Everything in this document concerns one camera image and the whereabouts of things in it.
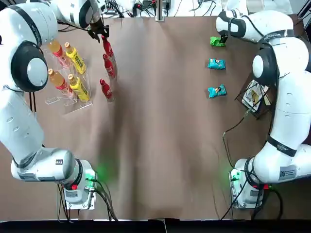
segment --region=clear acrylic stand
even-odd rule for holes
[[[74,98],[70,99],[65,95],[63,95],[63,93],[60,90],[56,89],[55,86],[50,81],[48,81],[44,89],[46,93],[46,97],[44,100],[45,103],[52,107],[55,107],[56,111],[58,111],[60,114],[63,115],[92,105],[91,88],[87,67],[85,73],[80,74],[79,72],[76,71],[73,63],[71,63],[69,67],[63,67],[58,62],[58,59],[48,49],[43,49],[43,52],[49,68],[52,68],[54,71],[58,71],[61,75],[63,75],[67,83],[69,83],[68,81],[69,74],[73,74],[75,77],[79,77],[84,87],[87,89],[90,97],[90,100],[87,102],[79,100],[79,98],[76,95],[74,96]]]

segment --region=green snack bag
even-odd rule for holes
[[[211,36],[209,43],[212,46],[218,46],[218,47],[224,47],[225,43],[220,43],[220,37],[216,37],[216,36]]]

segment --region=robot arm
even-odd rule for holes
[[[291,18],[277,11],[247,16],[228,9],[216,19],[216,29],[227,36],[259,42],[253,60],[253,75],[262,85],[277,85],[273,127],[262,150],[250,159],[240,159],[230,177],[232,194],[239,208],[255,208],[259,184],[281,183],[311,175],[311,146],[303,145],[311,125],[311,73],[304,42],[293,33]]]
[[[13,157],[13,177],[61,183],[66,201],[81,209],[92,199],[90,187],[95,184],[87,177],[94,178],[95,172],[88,161],[75,159],[68,150],[42,146],[42,128],[23,92],[41,90],[47,83],[48,67],[40,46],[56,38],[57,20],[76,27],[93,24],[101,29],[90,30],[93,35],[105,33],[95,0],[27,2],[0,12],[0,141]]]

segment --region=black wire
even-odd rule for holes
[[[207,13],[208,13],[208,11],[210,10],[210,8],[212,7],[212,4],[213,3],[215,3],[215,1],[212,1],[211,2],[211,4],[210,4],[210,6],[209,6],[209,8],[208,8],[208,10],[204,13],[204,15],[202,15],[202,16],[205,16]]]
[[[274,192],[277,195],[277,198],[279,200],[280,208],[279,208],[279,212],[278,212],[278,215],[276,217],[276,220],[280,220],[282,215],[283,215],[283,198],[282,198],[281,194],[275,188],[272,188],[271,192]]]
[[[301,21],[303,21],[306,17],[308,17],[311,14],[311,12],[309,14],[307,14],[306,16],[304,16],[302,19],[300,19],[297,23],[294,24],[294,26],[296,26],[298,23],[300,23]]]
[[[109,190],[108,185],[104,182],[104,184],[105,184],[105,186],[106,186],[106,188],[107,188],[107,190],[108,190],[109,195],[106,193],[106,191],[105,191],[103,185],[101,184],[101,182],[99,182],[99,181],[96,180],[96,179],[94,179],[94,180],[92,180],[92,181],[97,182],[97,183],[101,186],[101,188],[102,188],[102,190],[103,190],[103,193],[104,193],[104,196],[105,196],[105,197],[108,199],[108,201],[109,201],[111,216],[115,216],[115,212],[114,212],[114,209],[113,209],[113,206],[112,206],[111,193],[110,193],[110,190]]]
[[[231,203],[229,209],[226,211],[226,213],[224,214],[224,216],[223,216],[220,220],[223,220],[224,217],[229,213],[229,211],[230,211],[230,209],[232,208],[233,204],[235,203],[235,201],[238,199],[238,197],[239,197],[240,194],[242,193],[242,191],[243,191],[243,189],[244,189],[246,183],[247,183],[247,179],[245,179],[245,182],[244,182],[244,184],[243,184],[243,186],[242,186],[240,192],[239,192],[238,195],[234,198],[234,200],[232,201],[232,203]]]
[[[256,218],[257,214],[264,208],[264,206],[268,200],[269,194],[270,194],[269,190],[267,190],[267,192],[263,194],[263,199],[262,199],[261,205],[258,206],[257,208],[255,208],[255,210],[253,211],[253,213],[251,215],[251,220],[254,220]]]
[[[242,117],[242,119],[233,127],[231,127],[230,129],[226,130],[224,133],[223,133],[223,143],[224,143],[224,146],[225,146],[225,151],[226,151],[226,155],[227,155],[227,159],[229,161],[229,164],[230,166],[232,167],[232,169],[236,169],[238,171],[242,171],[242,172],[246,172],[246,173],[249,173],[248,171],[245,171],[245,170],[240,170],[240,169],[237,169],[233,166],[232,164],[232,161],[231,161],[231,155],[230,155],[230,152],[229,152],[229,145],[228,143],[226,144],[225,143],[225,134],[228,133],[229,131],[233,130],[234,128],[236,128],[238,125],[240,125],[242,123],[242,121],[245,119],[245,117],[247,116],[248,112],[250,112],[266,95],[267,95],[268,91],[266,91],[264,93],[264,95],[253,105],[253,107],[249,108],[245,115]]]
[[[35,93],[33,92],[33,97],[34,97],[34,111],[35,111],[35,113],[37,112],[37,107],[36,107],[36,105],[35,105]]]
[[[241,16],[241,18],[242,17],[245,17],[245,18],[247,18],[248,19],[248,21],[252,24],[252,26],[254,27],[254,29],[256,30],[256,32],[258,32],[259,33],[259,35],[261,35],[262,37],[263,37],[263,34],[258,30],[258,28],[256,28],[256,26],[254,25],[254,23],[252,22],[252,20],[248,17],[248,16],[246,16],[246,15],[244,15],[244,16]]]
[[[31,96],[31,92],[29,92],[29,105],[30,105],[30,110],[33,111],[33,100]]]
[[[106,203],[106,206],[107,206],[107,209],[108,211],[110,211],[111,213],[111,216],[112,218],[115,220],[115,221],[118,221],[117,217],[115,216],[115,214],[113,213],[113,211],[111,210],[108,202],[107,202],[107,198],[101,193],[99,192],[98,190],[95,190],[95,192],[104,200],[104,202]]]
[[[84,29],[84,28],[78,28],[78,27],[76,27],[76,26],[74,26],[74,25],[71,25],[71,24],[68,24],[68,23],[64,23],[64,22],[61,22],[61,21],[57,21],[57,23],[58,24],[61,24],[61,25],[67,25],[67,26],[71,26],[71,27],[74,27],[74,28],[76,28],[76,29],[80,29],[80,30],[82,30],[82,31],[88,31],[87,29]]]
[[[193,7],[193,9],[191,9],[190,11],[196,11],[197,9],[199,9],[199,8],[202,6],[202,4],[203,4],[203,1],[199,3],[199,6],[198,6],[197,8],[194,8],[194,7],[193,7],[193,1],[192,1],[192,7]]]
[[[180,3],[179,3],[179,5],[178,5],[177,11],[176,11],[174,17],[176,16],[176,14],[177,14],[177,12],[178,12],[178,10],[179,10],[179,7],[180,7],[180,4],[181,4],[182,1],[183,1],[183,0],[180,0]]]
[[[69,25],[68,25],[67,27],[63,28],[63,29],[58,30],[58,32],[63,32],[64,30],[66,30],[66,29],[68,29],[68,28],[70,28]]]
[[[216,5],[213,7],[213,9],[211,10],[209,16],[212,16],[213,10],[215,9]]]
[[[260,195],[261,195],[261,191],[263,190],[263,185],[260,184],[259,185],[259,189],[258,189],[258,194],[257,194],[257,200],[256,200],[256,204],[255,204],[255,208],[254,208],[254,211],[252,212],[252,215],[251,215],[251,220],[254,220],[257,213],[259,211],[257,211],[257,207],[259,207],[259,199],[260,199]]]
[[[60,202],[59,203],[62,203],[62,206],[63,206],[63,211],[64,211],[64,214],[66,216],[66,219],[68,221],[70,221],[69,217],[68,217],[68,213],[67,213],[67,204],[66,204],[66,200],[65,200],[65,203],[63,201],[63,195],[62,195],[62,191],[61,189],[64,191],[63,188],[60,188],[59,184],[57,184],[57,188],[58,188],[58,191],[59,191],[59,196],[60,196]]]

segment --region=brown tablecloth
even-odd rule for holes
[[[225,48],[211,47],[209,37],[218,35],[215,17],[105,23],[119,69],[119,95],[108,106],[101,93],[99,79],[108,81],[102,45],[80,30],[60,33],[59,41],[69,41],[86,60],[93,105],[62,115],[44,102],[47,90],[37,92],[45,146],[66,148],[90,161],[108,182],[118,218],[221,217],[230,205],[222,134],[245,113],[234,98],[251,71],[257,46],[230,38]],[[207,69],[209,58],[224,59],[226,70]],[[206,89],[222,83],[227,96],[207,99]],[[228,134],[233,163],[257,154],[270,117],[255,121],[250,116]],[[10,163],[1,147],[0,219],[56,219],[56,185],[15,180]],[[297,183],[299,190],[292,188]],[[309,189],[306,181],[282,187],[284,217],[309,217],[302,211],[310,208],[303,201],[307,193],[301,192]],[[278,211],[276,199],[270,202],[266,217]],[[249,211],[236,211],[234,217],[249,218]],[[96,210],[81,211],[79,218],[107,218],[105,205],[98,198]]]

